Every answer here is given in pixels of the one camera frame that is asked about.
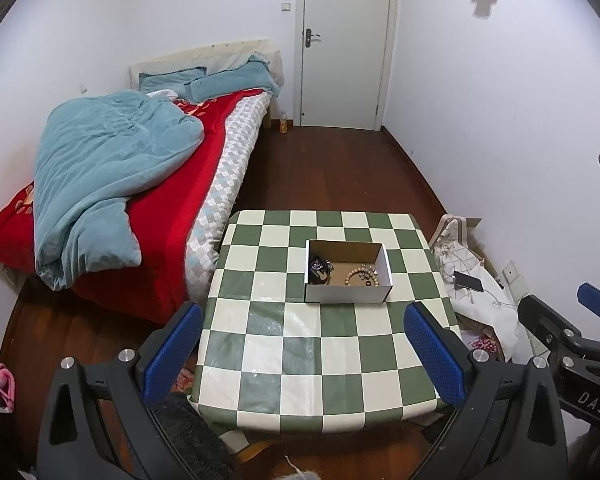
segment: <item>bead bracelet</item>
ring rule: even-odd
[[[380,285],[380,283],[378,282],[378,278],[376,277],[378,275],[378,271],[371,266],[367,267],[366,264],[362,264],[360,267],[356,267],[351,272],[349,272],[349,274],[347,274],[347,277],[344,280],[344,284],[349,285],[350,279],[356,274],[359,274],[362,280],[366,280],[366,286]]]

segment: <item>table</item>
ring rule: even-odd
[[[309,238],[382,242],[386,302],[304,303]],[[189,401],[231,452],[271,433],[358,430],[442,405],[404,335],[404,309],[419,300],[459,329],[413,216],[245,210],[219,254]]]

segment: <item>door frame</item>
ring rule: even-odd
[[[296,30],[294,37],[294,124],[302,125],[302,52],[304,50],[304,1],[296,0]],[[380,93],[378,95],[378,113],[374,120],[374,130],[380,130],[386,94],[389,88],[389,75],[391,61],[394,54],[395,27],[398,15],[398,0],[389,0],[389,13],[386,28],[386,41],[384,43],[384,58],[382,60],[382,77],[380,79]]]

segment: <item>headboard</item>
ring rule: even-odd
[[[207,75],[222,70],[231,70],[244,65],[251,56],[259,55],[269,61],[269,71],[278,86],[285,82],[282,72],[280,51],[270,40],[235,41],[199,46],[191,50],[182,50],[166,56],[154,57],[149,61],[130,67],[131,88],[138,88],[138,75],[179,72],[197,66],[206,66]]]

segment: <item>pink slipper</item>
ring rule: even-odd
[[[5,365],[0,363],[0,405],[13,412],[16,400],[16,381]]]

